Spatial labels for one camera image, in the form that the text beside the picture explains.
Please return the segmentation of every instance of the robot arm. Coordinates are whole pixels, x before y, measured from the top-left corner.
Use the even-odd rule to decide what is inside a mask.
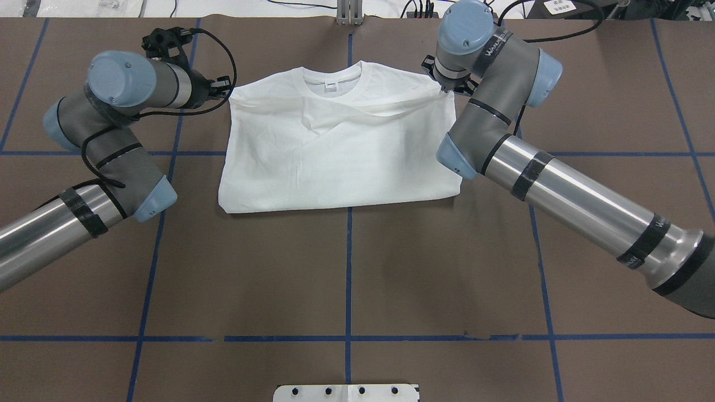
[[[0,229],[0,292],[123,219],[144,222],[176,202],[167,177],[128,126],[147,107],[195,109],[208,99],[223,98],[214,109],[227,100],[233,87],[229,77],[208,80],[189,66],[182,45],[199,32],[206,33],[155,29],[142,44],[147,57],[98,54],[87,83],[45,114],[48,135],[68,150],[81,151],[98,179],[70,187]],[[178,54],[172,57],[170,51]]]
[[[436,57],[423,67],[444,90],[471,95],[438,150],[443,165],[469,180],[486,176],[639,271],[659,295],[715,318],[715,238],[671,224],[506,132],[524,104],[548,96],[559,62],[496,26],[481,1],[461,0],[445,13]],[[481,78],[474,90],[472,75]]]

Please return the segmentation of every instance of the brown table surface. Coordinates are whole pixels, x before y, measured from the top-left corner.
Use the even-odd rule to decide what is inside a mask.
[[[588,24],[508,22],[523,38]],[[438,21],[2,19],[0,226],[92,177],[41,123],[92,57],[196,25],[226,42],[246,84],[358,60],[421,72]],[[713,39],[710,23],[607,21],[542,44],[564,73],[523,136],[715,231]],[[207,37],[194,67],[229,72]],[[224,214],[229,115],[134,126],[179,201],[0,295],[0,400],[270,401],[279,384],[346,382],[418,383],[423,401],[715,400],[715,321],[483,177],[446,200]]]

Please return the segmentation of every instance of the black cable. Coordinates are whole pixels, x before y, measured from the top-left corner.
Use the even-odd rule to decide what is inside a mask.
[[[519,116],[516,118],[516,123],[514,123],[514,135],[517,135],[519,133],[519,124],[521,123],[521,117],[524,115],[524,110],[526,109],[526,104],[524,104],[521,107],[521,111],[519,112]]]
[[[410,3],[415,5],[415,14],[417,13],[417,3],[415,3],[415,0],[408,0],[408,2],[405,4],[405,8],[403,9],[403,13],[400,14],[400,18],[403,18],[405,16],[405,12],[407,11],[407,7],[410,6]]]
[[[499,16],[499,19],[497,20],[497,25],[501,26],[502,22],[504,21],[504,16],[506,15],[509,10],[513,9],[514,7],[518,6],[519,4],[525,3],[530,0],[516,0],[512,4],[509,4],[505,9],[504,12]],[[524,39],[524,42],[528,43],[539,43],[539,42],[550,42],[550,41],[560,41],[562,39],[569,39],[569,38],[574,38],[579,35],[587,34],[594,29],[598,28],[603,23],[603,20],[606,19],[606,16],[603,15],[603,10],[601,7],[598,6],[598,4],[594,3],[592,0],[571,0],[576,3],[581,3],[585,4],[586,6],[591,7],[592,9],[596,10],[598,13],[598,21],[593,26],[590,26],[582,31],[574,32],[572,34],[568,35],[563,35],[563,36],[552,36],[548,38],[540,38],[540,39]]]
[[[228,58],[231,60],[231,67],[233,68],[233,82],[231,82],[231,90],[228,91],[228,94],[226,94],[226,97],[224,99],[221,99],[221,102],[218,104],[205,109],[205,110],[200,110],[198,112],[164,112],[162,110],[154,110],[153,112],[147,112],[147,113],[140,113],[136,116],[134,116],[137,119],[141,119],[146,116],[198,116],[200,114],[206,114],[208,112],[213,112],[214,110],[220,108],[221,106],[224,105],[224,103],[228,102],[228,98],[231,96],[231,93],[233,93],[233,89],[236,87],[236,81],[238,80],[238,71],[236,69],[236,61],[233,59],[233,54],[231,54],[231,51],[226,47],[226,45],[217,37],[214,36],[211,32],[208,32],[204,29],[201,28],[191,28],[190,31],[193,34],[204,34],[207,35],[209,38],[213,39],[218,43],[224,51],[226,51],[226,54],[228,55]]]
[[[284,4],[285,6],[309,6],[309,7],[322,7],[324,9],[331,9],[331,10],[337,10],[337,7],[333,6],[326,6],[323,4],[310,4],[310,3],[291,3],[288,1],[276,1],[276,0],[267,0],[269,3],[273,4]]]
[[[126,184],[120,182],[119,180],[110,179],[109,177],[103,175],[99,170],[97,170],[96,167],[94,167],[94,165],[89,161],[89,158],[87,157],[87,145],[89,145],[89,143],[92,142],[92,140],[96,139],[97,137],[101,137],[102,135],[112,131],[113,129],[116,129],[116,127],[109,126],[103,130],[95,132],[94,134],[92,134],[89,137],[87,137],[86,139],[84,139],[84,141],[82,141],[81,147],[79,148],[79,152],[80,152],[80,155],[82,156],[82,162],[84,162],[84,166],[86,166],[87,169],[89,169],[89,171],[92,172],[92,174],[97,176],[97,178],[99,180],[107,183],[108,185],[116,187],[116,188],[125,188],[127,186]]]
[[[494,1],[496,1],[496,0],[492,0],[487,3],[487,0],[482,0],[482,3],[484,3],[485,6],[489,7],[489,11],[491,11],[492,15],[496,15],[496,13],[494,12],[494,9],[491,7],[491,5],[494,3]]]

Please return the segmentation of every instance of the white t-shirt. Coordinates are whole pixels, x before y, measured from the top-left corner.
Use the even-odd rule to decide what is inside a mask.
[[[233,91],[219,204],[228,213],[435,200],[461,177],[435,153],[454,95],[430,77],[358,62],[299,67]]]

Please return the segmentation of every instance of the blue tape line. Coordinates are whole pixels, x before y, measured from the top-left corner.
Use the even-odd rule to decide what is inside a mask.
[[[224,342],[345,342],[342,335],[277,335],[277,336],[225,336]]]
[[[690,138],[690,133],[688,132],[688,127],[685,124],[685,119],[683,118],[683,113],[680,109],[680,104],[678,103],[678,98],[675,95],[675,89],[673,88],[673,83],[670,80],[670,74],[668,74],[668,67],[666,66],[666,61],[663,58],[663,51],[661,49],[661,42],[658,39],[658,30],[656,29],[656,22],[651,18],[651,29],[653,30],[653,38],[656,41],[656,50],[658,51],[658,58],[661,61],[661,68],[663,69],[663,75],[666,78],[666,83],[668,84],[668,90],[670,91],[671,98],[673,99],[673,105],[678,114],[678,120],[683,129],[683,135],[685,136],[685,141],[688,144],[688,149],[690,150],[690,155],[693,158],[693,165],[695,165],[695,170],[698,173],[698,180],[700,181],[700,187],[703,189],[703,194],[705,195],[705,201],[707,202],[708,208],[710,209],[710,218],[715,222],[715,207],[713,207],[712,199],[710,198],[710,192],[705,184],[705,178],[703,172],[700,169],[700,163],[698,162],[698,157],[695,154],[695,148],[693,147],[693,141]]]
[[[10,111],[10,116],[7,119],[7,124],[5,124],[5,131],[2,134],[2,139],[0,139],[0,152],[5,148],[5,142],[10,134],[10,129],[12,128],[12,122],[15,120],[15,114],[17,113],[17,107],[20,105],[20,100],[22,99],[22,94],[25,92],[25,86],[30,78],[30,72],[32,72],[32,67],[35,65],[35,59],[37,58],[37,53],[40,50],[40,44],[42,44],[42,39],[44,38],[45,31],[47,31],[47,25],[49,24],[49,18],[45,18],[45,22],[42,24],[42,30],[40,31],[40,36],[37,38],[37,43],[35,43],[35,49],[32,51],[32,57],[30,58],[29,64],[27,64],[27,70],[25,70],[25,77],[22,78],[22,83],[20,84],[20,90],[17,92],[17,97],[15,98],[15,103],[12,105],[12,110]]]
[[[347,36],[347,66],[352,66],[352,32]]]
[[[196,28],[201,27],[201,19],[196,20]],[[189,58],[189,67],[194,64],[194,56],[196,55],[196,47],[199,43],[199,38],[196,36],[192,43],[191,57]],[[179,121],[177,122],[177,130],[174,135],[174,146],[172,148],[172,159],[169,164],[169,172],[167,173],[167,179],[171,182],[174,176],[174,166],[176,164],[177,150],[179,149],[179,141],[181,139],[181,128],[183,122],[183,116],[179,116]],[[134,398],[134,386],[137,383],[137,375],[139,373],[139,361],[142,357],[142,344],[144,342],[144,332],[147,328],[147,316],[149,315],[149,304],[152,300],[152,290],[154,288],[154,276],[157,271],[157,261],[159,259],[159,244],[162,241],[162,233],[164,232],[164,221],[166,220],[166,211],[160,214],[159,227],[157,228],[157,238],[154,242],[154,254],[152,256],[152,266],[149,269],[149,279],[147,281],[147,291],[144,294],[144,307],[142,308],[142,320],[139,324],[139,339],[137,340],[137,349],[134,352],[134,362],[132,364],[132,375],[129,378],[129,390],[127,391],[127,402],[132,402]]]
[[[123,335],[0,335],[0,342],[137,342]],[[144,342],[212,342],[205,336],[145,336]]]
[[[144,331],[147,328],[147,316],[149,315],[149,302],[152,299],[152,288],[154,287],[154,274],[157,271],[157,261],[159,260],[159,244],[162,241],[164,232],[164,219],[166,211],[159,214],[159,227],[157,228],[157,238],[154,241],[154,254],[152,255],[152,267],[149,269],[149,279],[147,281],[147,291],[144,294],[144,307],[142,308],[142,320],[139,324],[139,338],[137,339],[137,349],[134,351],[134,362],[132,364],[132,375],[129,378],[129,390],[127,391],[127,402],[131,402],[134,397],[134,386],[137,383],[139,373],[139,360],[142,357],[142,344],[144,342]]]
[[[551,307],[548,302],[548,289],[546,286],[546,274],[543,269],[543,258],[541,257],[541,243],[538,239],[538,228],[536,227],[536,214],[534,207],[529,205],[529,217],[531,218],[531,232],[536,244],[536,254],[538,256],[538,270],[541,275],[541,295],[543,298],[543,311],[546,315],[546,328],[548,330],[548,343],[551,347],[551,362],[553,364],[553,377],[556,380],[556,395],[558,401],[563,402],[563,389],[561,387],[561,373],[558,369],[558,356],[556,354],[556,342],[553,337],[553,322],[551,320]]]
[[[690,152],[549,152],[555,157],[690,157]]]
[[[524,335],[524,340],[629,340],[629,339],[715,339],[715,333],[587,333],[563,335]]]
[[[136,342],[136,336],[0,335],[0,342]]]
[[[347,252],[345,263],[345,383],[352,381],[350,352],[352,345],[352,207],[347,209]]]
[[[177,151],[180,157],[224,157],[226,151]]]
[[[143,342],[213,342],[205,336],[144,336]]]
[[[3,151],[0,155],[8,156],[30,156],[30,157],[46,157],[46,156],[79,156],[79,152],[72,151]]]
[[[492,335],[474,338],[469,335],[353,335],[354,342],[493,342],[520,340],[521,335]]]
[[[492,335],[489,338],[473,338],[469,335],[352,335],[352,342],[516,342],[554,340],[631,340],[631,339],[715,339],[715,333],[590,333],[562,335]],[[205,336],[144,336],[142,342],[184,343],[213,342]],[[0,335],[0,342],[137,342],[133,335]],[[269,335],[230,336],[228,343],[280,343],[280,342],[345,342],[343,335]]]

